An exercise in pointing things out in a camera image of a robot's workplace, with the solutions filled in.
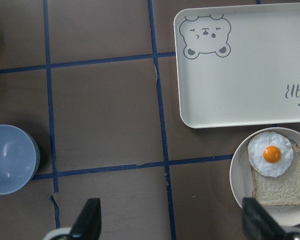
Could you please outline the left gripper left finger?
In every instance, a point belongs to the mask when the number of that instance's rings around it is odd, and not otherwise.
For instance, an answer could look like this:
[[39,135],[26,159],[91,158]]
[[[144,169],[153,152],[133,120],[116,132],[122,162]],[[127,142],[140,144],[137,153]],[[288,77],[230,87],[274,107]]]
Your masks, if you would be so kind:
[[101,235],[101,201],[89,198],[74,222],[70,233],[72,240],[98,240]]

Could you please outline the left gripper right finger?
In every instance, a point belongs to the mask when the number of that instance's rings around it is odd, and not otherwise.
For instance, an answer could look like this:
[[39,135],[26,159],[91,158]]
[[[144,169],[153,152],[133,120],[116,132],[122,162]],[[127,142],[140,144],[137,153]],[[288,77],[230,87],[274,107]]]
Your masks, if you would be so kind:
[[285,231],[253,197],[242,199],[242,231],[247,240],[283,240]]

